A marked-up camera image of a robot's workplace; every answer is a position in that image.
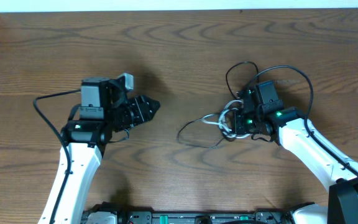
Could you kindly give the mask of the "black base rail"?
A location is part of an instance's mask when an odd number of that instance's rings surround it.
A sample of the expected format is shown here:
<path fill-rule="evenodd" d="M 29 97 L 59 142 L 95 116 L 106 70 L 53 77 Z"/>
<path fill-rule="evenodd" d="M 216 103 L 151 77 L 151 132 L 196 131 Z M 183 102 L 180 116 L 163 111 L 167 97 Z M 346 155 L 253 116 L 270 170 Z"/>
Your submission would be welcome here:
<path fill-rule="evenodd" d="M 83 212 L 81 224 L 199 224 L 199 223 L 326 223 L 328 208 L 313 202 L 289 210 L 258 209 L 245 212 L 174 212 L 150 207 L 120 207 L 103 202 Z"/>

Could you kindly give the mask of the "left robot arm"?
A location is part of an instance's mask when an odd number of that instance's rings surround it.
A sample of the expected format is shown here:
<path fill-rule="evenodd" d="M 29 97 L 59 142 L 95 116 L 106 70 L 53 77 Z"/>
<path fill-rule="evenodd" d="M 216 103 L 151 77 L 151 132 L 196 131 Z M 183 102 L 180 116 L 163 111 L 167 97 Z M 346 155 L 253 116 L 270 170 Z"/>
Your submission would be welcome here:
<path fill-rule="evenodd" d="M 81 102 L 69 114 L 61 131 L 53 128 L 60 144 L 60 161 L 40 223 L 126 223 L 126 214 L 106 203 L 89 211 L 85 203 L 93 177 L 113 133 L 125 133 L 151 121 L 160 103 L 145 95 L 128 98 L 134 77 L 91 77 L 81 82 Z"/>

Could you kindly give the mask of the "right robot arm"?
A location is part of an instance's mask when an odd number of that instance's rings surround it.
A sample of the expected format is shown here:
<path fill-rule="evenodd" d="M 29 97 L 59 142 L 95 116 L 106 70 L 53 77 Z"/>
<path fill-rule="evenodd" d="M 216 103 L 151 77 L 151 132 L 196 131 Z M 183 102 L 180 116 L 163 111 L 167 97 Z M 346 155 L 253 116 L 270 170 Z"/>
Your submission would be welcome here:
<path fill-rule="evenodd" d="M 241 105 L 234 112 L 234 132 L 290 151 L 328 191 L 328 206 L 299 205 L 282 222 L 358 223 L 358 162 L 329 142 L 301 110 L 285 108 L 273 82 L 247 85 L 237 97 Z"/>

